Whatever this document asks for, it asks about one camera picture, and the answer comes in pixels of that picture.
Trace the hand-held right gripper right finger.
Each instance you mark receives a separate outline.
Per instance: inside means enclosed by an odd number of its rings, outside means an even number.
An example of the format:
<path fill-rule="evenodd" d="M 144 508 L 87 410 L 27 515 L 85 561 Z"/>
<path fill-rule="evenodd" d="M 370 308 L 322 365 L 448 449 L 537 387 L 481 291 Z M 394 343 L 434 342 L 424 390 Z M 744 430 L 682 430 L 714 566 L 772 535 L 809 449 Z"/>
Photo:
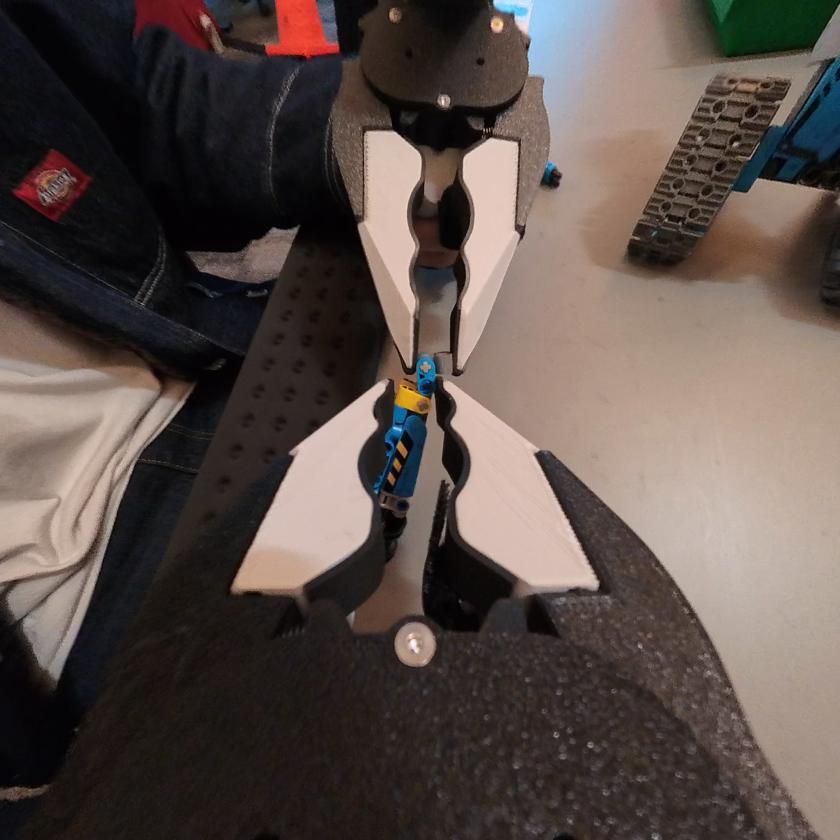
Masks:
<path fill-rule="evenodd" d="M 600 582 L 539 451 L 450 380 L 439 380 L 448 500 L 442 575 L 458 599 L 596 592 Z"/>

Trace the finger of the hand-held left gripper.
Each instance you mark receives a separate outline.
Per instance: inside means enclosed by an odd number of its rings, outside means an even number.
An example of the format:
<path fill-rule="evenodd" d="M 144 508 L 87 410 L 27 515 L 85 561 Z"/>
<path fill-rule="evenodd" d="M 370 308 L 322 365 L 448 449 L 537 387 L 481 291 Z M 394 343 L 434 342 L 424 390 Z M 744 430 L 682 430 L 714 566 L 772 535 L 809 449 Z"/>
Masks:
<path fill-rule="evenodd" d="M 520 241 L 516 229 L 519 145 L 484 140 L 465 153 L 458 181 L 469 205 L 469 226 L 460 255 L 465 285 L 459 293 L 453 339 L 454 374 L 466 369 L 487 325 Z"/>
<path fill-rule="evenodd" d="M 412 210 L 424 182 L 424 160 L 417 147 L 391 130 L 366 131 L 363 153 L 360 239 L 402 366 L 414 368 L 418 303 L 413 273 L 418 243 Z"/>

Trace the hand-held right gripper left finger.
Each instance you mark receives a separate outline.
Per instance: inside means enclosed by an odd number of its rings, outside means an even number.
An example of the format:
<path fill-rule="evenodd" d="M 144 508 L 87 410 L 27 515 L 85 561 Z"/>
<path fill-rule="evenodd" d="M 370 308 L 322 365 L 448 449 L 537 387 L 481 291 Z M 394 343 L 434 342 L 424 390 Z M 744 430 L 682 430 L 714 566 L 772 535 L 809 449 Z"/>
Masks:
<path fill-rule="evenodd" d="M 383 436 L 382 380 L 291 450 L 291 462 L 230 591 L 290 597 L 303 612 L 326 599 L 352 614 L 382 580 L 385 549 L 366 445 Z"/>

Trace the blue toy brick arm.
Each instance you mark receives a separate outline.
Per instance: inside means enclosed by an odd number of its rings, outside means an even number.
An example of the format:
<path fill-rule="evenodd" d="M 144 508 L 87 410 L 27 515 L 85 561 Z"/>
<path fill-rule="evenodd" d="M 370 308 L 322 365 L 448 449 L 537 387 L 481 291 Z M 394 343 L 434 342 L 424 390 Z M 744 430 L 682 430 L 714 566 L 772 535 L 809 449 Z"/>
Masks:
<path fill-rule="evenodd" d="M 374 484 L 380 505 L 385 562 L 392 561 L 407 523 L 427 438 L 437 382 L 437 357 L 422 353 L 416 378 L 404 378 L 395 389 L 392 424 L 385 434 L 385 467 Z"/>

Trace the person's left forearm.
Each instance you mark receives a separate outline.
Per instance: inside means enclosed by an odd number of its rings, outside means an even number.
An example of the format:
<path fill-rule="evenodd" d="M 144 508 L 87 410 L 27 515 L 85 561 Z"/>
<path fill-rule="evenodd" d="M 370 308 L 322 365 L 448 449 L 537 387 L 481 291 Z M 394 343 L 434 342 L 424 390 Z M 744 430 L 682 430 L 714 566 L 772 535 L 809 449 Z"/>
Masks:
<path fill-rule="evenodd" d="M 226 59 L 158 26 L 134 46 L 139 179 L 174 247 L 231 252 L 350 214 L 333 154 L 341 58 Z"/>

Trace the grey desk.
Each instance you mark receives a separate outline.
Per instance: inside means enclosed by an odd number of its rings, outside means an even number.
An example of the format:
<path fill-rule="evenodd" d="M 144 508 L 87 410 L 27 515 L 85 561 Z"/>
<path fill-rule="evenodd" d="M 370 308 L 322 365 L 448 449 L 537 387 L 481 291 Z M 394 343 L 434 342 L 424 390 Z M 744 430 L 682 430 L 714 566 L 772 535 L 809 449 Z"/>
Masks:
<path fill-rule="evenodd" d="M 838 838 L 838 314 L 831 193 L 760 182 L 676 268 L 627 240 L 703 88 L 807 85 L 807 55 L 724 60 L 702 2 L 535 2 L 551 160 L 458 386 L 553 451 L 657 554 L 776 773 Z"/>

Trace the person's left hand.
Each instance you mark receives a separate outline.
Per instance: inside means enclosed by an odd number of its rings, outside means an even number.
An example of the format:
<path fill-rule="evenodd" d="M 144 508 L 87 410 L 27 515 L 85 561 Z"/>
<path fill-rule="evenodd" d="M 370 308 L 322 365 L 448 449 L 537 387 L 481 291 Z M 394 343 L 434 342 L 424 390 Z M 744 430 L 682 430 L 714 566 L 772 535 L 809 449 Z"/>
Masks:
<path fill-rule="evenodd" d="M 418 243 L 416 265 L 427 269 L 451 268 L 459 258 L 459 251 L 447 248 L 440 238 L 438 216 L 413 216 L 413 231 Z"/>

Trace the orange traffic cone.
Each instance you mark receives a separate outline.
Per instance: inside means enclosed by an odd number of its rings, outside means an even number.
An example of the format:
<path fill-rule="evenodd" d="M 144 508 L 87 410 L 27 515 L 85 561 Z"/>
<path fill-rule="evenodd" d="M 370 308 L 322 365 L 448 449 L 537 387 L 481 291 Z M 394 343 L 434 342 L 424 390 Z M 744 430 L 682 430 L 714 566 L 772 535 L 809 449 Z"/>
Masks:
<path fill-rule="evenodd" d="M 340 53 L 323 31 L 316 1 L 275 1 L 279 43 L 266 45 L 268 56 L 289 56 L 309 60 Z"/>

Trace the blue tracked toy robot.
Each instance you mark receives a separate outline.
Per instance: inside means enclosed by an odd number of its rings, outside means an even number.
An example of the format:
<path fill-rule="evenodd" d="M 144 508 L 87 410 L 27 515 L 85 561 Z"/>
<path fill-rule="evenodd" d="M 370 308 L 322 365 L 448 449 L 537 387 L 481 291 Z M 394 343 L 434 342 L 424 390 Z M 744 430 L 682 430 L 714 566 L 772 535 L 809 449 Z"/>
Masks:
<path fill-rule="evenodd" d="M 710 80 L 633 230 L 628 258 L 682 262 L 730 194 L 758 180 L 838 193 L 839 58 L 817 62 L 787 120 L 774 124 L 790 86 L 787 77 Z"/>

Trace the person's white shirt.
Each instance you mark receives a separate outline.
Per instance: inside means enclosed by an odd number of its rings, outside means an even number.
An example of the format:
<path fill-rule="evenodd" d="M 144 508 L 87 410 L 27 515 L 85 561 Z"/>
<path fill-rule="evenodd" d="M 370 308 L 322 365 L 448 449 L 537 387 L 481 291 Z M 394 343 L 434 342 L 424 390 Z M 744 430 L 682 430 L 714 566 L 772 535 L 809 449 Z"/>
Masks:
<path fill-rule="evenodd" d="M 193 387 L 2 302 L 2 606 L 52 684 L 133 468 Z"/>

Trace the red cloth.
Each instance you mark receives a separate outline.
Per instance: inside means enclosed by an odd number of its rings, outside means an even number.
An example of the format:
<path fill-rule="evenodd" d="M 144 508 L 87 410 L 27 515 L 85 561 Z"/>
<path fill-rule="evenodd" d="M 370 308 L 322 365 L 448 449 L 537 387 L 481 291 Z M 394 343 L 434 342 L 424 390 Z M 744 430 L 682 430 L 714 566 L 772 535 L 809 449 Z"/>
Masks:
<path fill-rule="evenodd" d="M 189 46 L 223 51 L 222 29 L 204 1 L 136 1 L 133 33 L 160 26 L 179 36 Z"/>

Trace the person's dark denim jacket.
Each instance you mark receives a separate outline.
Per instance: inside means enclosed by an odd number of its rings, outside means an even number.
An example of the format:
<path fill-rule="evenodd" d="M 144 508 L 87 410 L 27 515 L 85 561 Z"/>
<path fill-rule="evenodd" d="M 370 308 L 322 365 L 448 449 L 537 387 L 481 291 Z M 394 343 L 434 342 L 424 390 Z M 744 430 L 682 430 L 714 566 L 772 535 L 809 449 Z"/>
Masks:
<path fill-rule="evenodd" d="M 2 292 L 201 376 L 261 309 L 190 287 L 139 179 L 134 3 L 2 2 Z"/>

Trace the green plastic bin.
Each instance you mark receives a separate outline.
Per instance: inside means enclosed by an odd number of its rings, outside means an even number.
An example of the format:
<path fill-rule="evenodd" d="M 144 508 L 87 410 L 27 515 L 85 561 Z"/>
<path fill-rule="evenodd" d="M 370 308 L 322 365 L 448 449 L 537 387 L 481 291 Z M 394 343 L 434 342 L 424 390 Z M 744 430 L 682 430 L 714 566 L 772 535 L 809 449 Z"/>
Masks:
<path fill-rule="evenodd" d="M 726 57 L 812 48 L 838 1 L 707 1 Z"/>

